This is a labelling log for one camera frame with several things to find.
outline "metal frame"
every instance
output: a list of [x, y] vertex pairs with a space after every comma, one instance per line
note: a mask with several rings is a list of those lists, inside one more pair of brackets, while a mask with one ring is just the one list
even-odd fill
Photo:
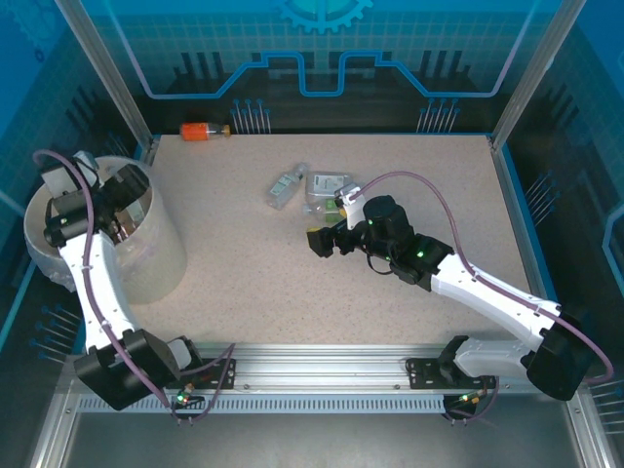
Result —
[[55, 393], [30, 462], [31, 468], [60, 468], [67, 453], [80, 395], [67, 389]]
[[564, 0], [562, 6], [553, 16], [548, 29], [526, 67], [520, 83], [518, 83], [496, 124], [496, 128], [492, 132], [493, 146], [496, 151], [502, 148], [514, 127], [516, 127], [520, 116], [525, 111], [541, 79], [550, 68], [567, 34], [574, 26], [574, 22], [583, 9], [585, 2], [586, 0]]
[[[202, 356], [212, 357], [226, 348], [224, 344], [203, 344], [198, 349]], [[347, 410], [311, 408], [304, 413], [327, 412], [440, 412], [439, 398], [443, 394], [463, 393], [455, 391], [410, 390], [409, 377], [405, 371], [407, 357], [437, 357], [443, 347], [422, 346], [306, 346], [306, 345], [240, 345], [233, 357], [237, 360], [237, 376], [234, 389], [223, 391], [227, 400], [224, 409], [216, 412], [299, 412], [278, 410], [275, 402], [288, 404], [293, 401], [326, 400], [336, 397], [341, 401], [365, 401], [371, 396], [378, 401], [432, 402], [433, 407], [418, 409], [391, 408], [366, 411], [352, 405]], [[525, 379], [502, 379], [502, 394], [539, 394]], [[58, 380], [56, 394], [52, 399], [46, 421], [30, 464], [31, 468], [59, 468], [71, 450], [73, 429], [78, 413], [115, 412], [98, 405], [97, 397], [75, 376], [73, 358], [68, 358]], [[247, 410], [238, 402], [274, 402], [272, 408]], [[145, 402], [129, 409], [131, 413], [164, 412], [160, 403]], [[579, 462], [591, 468], [614, 468], [615, 462], [605, 438], [596, 407], [589, 389], [581, 387], [567, 404], [570, 432], [579, 447]]]
[[153, 136], [82, 2], [79, 0], [55, 1], [82, 50], [96, 70], [97, 76], [112, 97], [136, 141], [143, 148], [143, 154], [148, 153], [151, 149]]
[[[203, 357], [220, 354], [225, 344], [199, 344]], [[439, 345], [385, 346], [385, 345], [239, 345], [233, 358], [236, 364], [234, 389], [224, 390], [223, 397], [270, 396], [273, 401], [288, 402], [298, 399], [319, 400], [328, 395], [341, 400], [365, 400], [367, 396], [379, 396], [380, 400], [431, 401], [441, 395], [462, 394], [466, 389], [453, 391], [410, 390], [410, 378], [405, 368], [408, 357], [434, 358], [444, 349]], [[93, 400], [94, 393], [80, 382], [69, 357], [58, 379], [56, 393], [50, 404], [39, 441], [32, 458], [31, 468], [60, 468], [71, 449], [72, 430], [78, 412], [108, 412], [101, 406], [89, 409], [81, 402]], [[539, 394], [525, 379], [502, 379], [503, 394]], [[131, 409], [131, 412], [163, 412], [160, 403]], [[306, 410], [327, 412], [323, 408]], [[361, 409], [343, 412], [362, 412]], [[428, 410], [399, 409], [387, 412], [440, 412]]]
[[567, 410], [585, 466], [616, 468], [617, 463], [589, 388], [580, 388], [574, 398], [567, 402]]

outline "metal bracket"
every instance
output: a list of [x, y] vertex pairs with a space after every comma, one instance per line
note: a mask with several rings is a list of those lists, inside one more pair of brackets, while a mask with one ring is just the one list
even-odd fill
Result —
[[[209, 363], [215, 358], [203, 358], [202, 365]], [[167, 385], [169, 390], [179, 390], [184, 388], [188, 383], [192, 383], [196, 390], [215, 390], [218, 386], [218, 381], [221, 374], [224, 371], [225, 360], [221, 360], [214, 366], [206, 370], [205, 372], [197, 375], [185, 375], [180, 380]], [[227, 369], [227, 375], [223, 379], [221, 390], [232, 390], [234, 388], [234, 381], [236, 379], [236, 360], [230, 360], [230, 365]]]
[[592, 468], [615, 468], [621, 466], [617, 452], [611, 449], [592, 394], [581, 385], [574, 397], [567, 402], [567, 410], [579, 448], [579, 462]]
[[448, 382], [440, 372], [437, 359], [410, 358], [406, 360], [411, 390], [480, 390], [492, 389], [496, 385], [493, 376], [479, 378], [464, 375], [454, 382]]

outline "blue wall panel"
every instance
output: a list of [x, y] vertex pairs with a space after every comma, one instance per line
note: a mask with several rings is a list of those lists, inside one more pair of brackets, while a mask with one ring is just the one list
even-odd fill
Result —
[[[25, 207], [41, 184], [35, 149], [132, 154], [135, 144], [54, 2], [0, 3], [0, 190]], [[2, 202], [0, 220], [1, 283], [24, 243], [20, 217]]]
[[236, 101], [262, 99], [273, 132], [490, 131], [559, 3], [85, 5], [154, 132], [202, 119], [259, 133]]

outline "glass panel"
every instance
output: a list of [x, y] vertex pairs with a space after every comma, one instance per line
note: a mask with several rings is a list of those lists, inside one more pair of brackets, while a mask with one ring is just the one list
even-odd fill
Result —
[[[588, 0], [508, 142], [557, 297], [588, 312], [589, 332], [616, 364], [624, 358], [623, 15], [620, 2]], [[621, 380], [593, 393], [621, 453]]]
[[84, 2], [154, 133], [488, 132], [559, 3]]

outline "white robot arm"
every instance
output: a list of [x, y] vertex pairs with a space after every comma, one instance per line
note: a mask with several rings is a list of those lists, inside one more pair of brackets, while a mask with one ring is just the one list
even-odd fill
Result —
[[[66, 241], [65, 246], [58, 249], [60, 256], [71, 272], [80, 299], [83, 316], [85, 318], [87, 349], [102, 349], [110, 345], [110, 340], [99, 325], [94, 310], [87, 299], [87, 291], [82, 275], [82, 255], [85, 250], [86, 234]], [[96, 302], [108, 321], [115, 337], [122, 339], [124, 332], [135, 332], [139, 329], [130, 304], [126, 299], [121, 286], [117, 268], [117, 253], [113, 241], [104, 233], [94, 234], [91, 247], [92, 282]]]
[[361, 195], [354, 197], [359, 192], [354, 184], [336, 192], [346, 219], [308, 232], [310, 248], [318, 256], [330, 256], [338, 247], [341, 254], [359, 249], [387, 260], [401, 280], [466, 304], [518, 338], [480, 341], [457, 336], [439, 359], [440, 374], [449, 383], [465, 376], [523, 377], [553, 398], [573, 396], [591, 364], [592, 350], [553, 319], [579, 328], [578, 314], [519, 291], [472, 264], [466, 268], [453, 248], [415, 234], [405, 210], [392, 197], [365, 201]]

